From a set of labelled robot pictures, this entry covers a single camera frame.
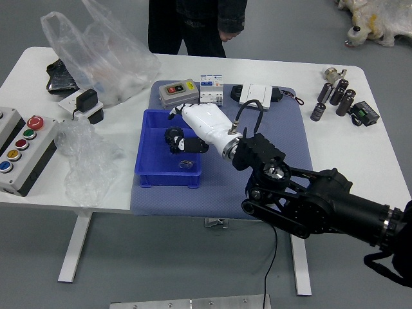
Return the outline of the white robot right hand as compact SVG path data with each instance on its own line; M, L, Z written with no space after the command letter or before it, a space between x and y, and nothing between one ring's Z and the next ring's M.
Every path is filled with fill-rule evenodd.
M215 104L181 104L169 112L169 119L181 115L184 122L196 135L227 160L232 160L242 134L237 132L233 123Z

